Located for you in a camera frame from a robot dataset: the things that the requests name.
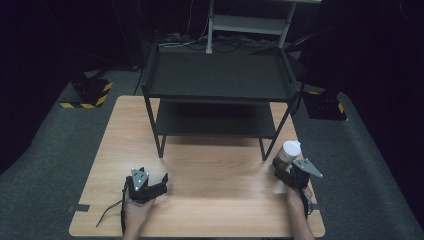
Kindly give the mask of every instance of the light wood tabletop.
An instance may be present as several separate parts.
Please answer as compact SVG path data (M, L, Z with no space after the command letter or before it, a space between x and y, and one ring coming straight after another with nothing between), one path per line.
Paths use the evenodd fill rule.
M153 109L159 105L155 100ZM286 107L271 103L276 123ZM284 141L293 139L297 136L289 117L271 158ZM69 232L72 236L122 236L120 206L96 224L106 208L121 200L131 169L145 167L149 185L159 183L165 173L169 182L168 193L157 198L141 236L291 236L284 184L273 175L272 159L261 159L258 139L209 137L168 137L165 155L158 158L144 98L121 96L79 201L89 210L75 212ZM316 237L324 235L319 210L308 221Z

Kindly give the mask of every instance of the white cup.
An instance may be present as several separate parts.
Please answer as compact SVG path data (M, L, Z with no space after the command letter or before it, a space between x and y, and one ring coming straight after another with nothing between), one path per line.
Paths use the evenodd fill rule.
M287 168L301 153L300 142L297 140L294 141L285 141L283 146L277 153L277 157L286 163L285 168Z

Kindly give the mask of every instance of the hazard tape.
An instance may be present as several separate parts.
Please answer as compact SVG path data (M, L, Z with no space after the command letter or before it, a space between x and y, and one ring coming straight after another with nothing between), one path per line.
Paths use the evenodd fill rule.
M307 93L309 93L309 94L313 94L313 95L321 95L321 93L319 93L319 92L314 92L314 91L307 91ZM338 110L340 111L340 114L341 114L341 115L345 115L343 105L342 105L340 102L339 102L339 104L337 105L337 108L338 108Z
M106 84L103 88L102 96L97 99L97 101L94 101L94 103L88 103L88 102L64 102L59 101L59 104L62 108L86 108L86 109L92 109L101 107L103 103L106 101L107 94L109 93L110 89L112 88L113 82L109 82Z

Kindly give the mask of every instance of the hand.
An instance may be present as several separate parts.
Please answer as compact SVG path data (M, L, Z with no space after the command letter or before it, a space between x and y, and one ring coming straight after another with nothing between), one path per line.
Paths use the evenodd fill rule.
M139 204L135 202L125 203L125 240L138 239L140 235L141 226L147 219L150 210L155 203L156 198L144 203Z
M295 212L302 212L304 214L303 209L303 202L300 198L300 193L298 190L293 189L286 185L287 188L287 205L290 209L294 210ZM309 197L312 197L313 193L309 187L306 187L303 190L306 194L309 195Z
M302 199L300 193L286 185L287 188L287 205L292 229L293 238L295 240L311 240L315 239L312 234L309 224L305 218L305 210L303 209ZM303 191L312 197L312 191L309 187Z

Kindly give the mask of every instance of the top shelf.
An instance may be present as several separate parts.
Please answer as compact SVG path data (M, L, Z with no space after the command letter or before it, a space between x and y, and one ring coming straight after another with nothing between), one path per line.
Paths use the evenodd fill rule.
M213 30L281 35L284 19L265 19L227 15L213 16Z
M289 102L295 95L278 56L157 52L153 62L145 93L153 98Z

